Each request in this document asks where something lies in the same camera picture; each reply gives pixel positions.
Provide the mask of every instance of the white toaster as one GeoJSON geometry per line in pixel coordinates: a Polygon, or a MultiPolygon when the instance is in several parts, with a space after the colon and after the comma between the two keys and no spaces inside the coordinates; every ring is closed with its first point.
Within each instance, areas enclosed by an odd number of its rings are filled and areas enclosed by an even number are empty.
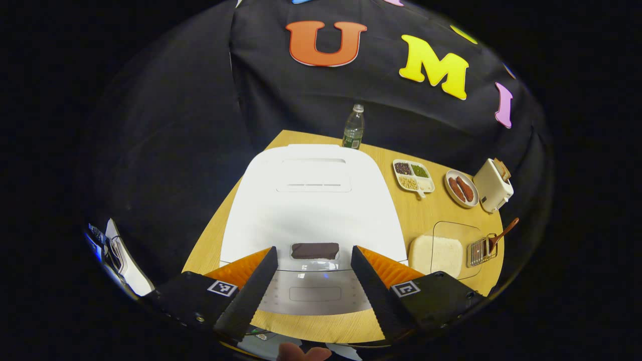
{"type": "Polygon", "coordinates": [[[490,158],[473,177],[473,183],[480,195],[481,207],[489,213],[495,213],[513,195],[510,179],[504,182],[490,158]]]}

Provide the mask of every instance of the person's hand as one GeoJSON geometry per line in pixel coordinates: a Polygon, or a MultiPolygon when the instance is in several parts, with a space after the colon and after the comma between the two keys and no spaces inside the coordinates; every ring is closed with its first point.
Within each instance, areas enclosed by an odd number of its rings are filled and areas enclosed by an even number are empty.
{"type": "Polygon", "coordinates": [[[327,348],[311,348],[308,353],[303,353],[303,350],[292,342],[283,342],[279,345],[277,361],[324,361],[331,355],[332,351],[327,348]]]}

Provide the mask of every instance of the orange letter u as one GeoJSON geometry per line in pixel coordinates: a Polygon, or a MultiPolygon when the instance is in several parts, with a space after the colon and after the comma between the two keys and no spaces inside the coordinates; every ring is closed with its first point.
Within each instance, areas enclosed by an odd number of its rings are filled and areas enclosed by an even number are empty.
{"type": "Polygon", "coordinates": [[[340,21],[334,27],[341,30],[341,47],[336,53],[317,50],[317,30],[325,26],[320,21],[297,21],[285,28],[290,31],[290,55],[309,66],[342,66],[353,61],[359,53],[361,32],[368,30],[356,22],[340,21]]]}

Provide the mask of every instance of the wooden table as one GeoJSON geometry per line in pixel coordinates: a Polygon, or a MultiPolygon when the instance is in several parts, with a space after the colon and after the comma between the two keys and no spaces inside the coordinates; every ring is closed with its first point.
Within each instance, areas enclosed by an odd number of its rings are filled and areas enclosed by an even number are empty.
{"type": "MultiPolygon", "coordinates": [[[[266,149],[290,144],[340,145],[341,139],[283,130],[266,149]]],[[[480,205],[471,209],[462,208],[448,195],[443,179],[450,168],[367,144],[362,144],[360,150],[374,159],[383,174],[397,210],[406,242],[406,251],[412,240],[426,232],[432,232],[439,221],[472,225],[479,228],[484,235],[502,232],[498,212],[488,214],[480,205]],[[435,191],[426,194],[426,198],[421,200],[417,193],[411,193],[399,187],[392,170],[394,159],[407,159],[425,165],[435,182],[435,191]]],[[[223,232],[239,183],[240,180],[205,227],[183,267],[183,272],[205,274],[219,267],[223,232]]],[[[477,276],[464,279],[462,283],[479,291],[482,295],[488,295],[497,283],[503,260],[504,248],[499,247],[497,257],[486,262],[477,276]]],[[[296,339],[318,342],[355,343],[384,339],[372,309],[328,316],[282,315],[257,310],[252,319],[252,325],[296,339]]]]}

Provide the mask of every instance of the wooden spoon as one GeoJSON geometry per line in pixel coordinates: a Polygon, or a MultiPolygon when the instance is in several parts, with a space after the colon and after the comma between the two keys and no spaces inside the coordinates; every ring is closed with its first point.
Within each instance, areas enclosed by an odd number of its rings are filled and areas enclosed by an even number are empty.
{"type": "Polygon", "coordinates": [[[515,227],[515,225],[516,225],[518,222],[519,222],[519,218],[515,218],[515,219],[513,219],[513,222],[511,222],[511,223],[508,225],[508,227],[506,227],[506,229],[504,229],[504,231],[503,231],[502,233],[500,233],[500,234],[499,234],[499,236],[495,236],[495,237],[489,238],[489,243],[490,243],[490,247],[489,247],[489,249],[490,249],[490,250],[489,250],[488,254],[490,254],[490,253],[492,252],[492,249],[495,247],[495,245],[497,244],[497,242],[499,241],[499,239],[500,239],[500,238],[502,238],[502,237],[504,237],[504,235],[506,235],[506,234],[507,234],[511,229],[513,229],[513,227],[515,227]]]}

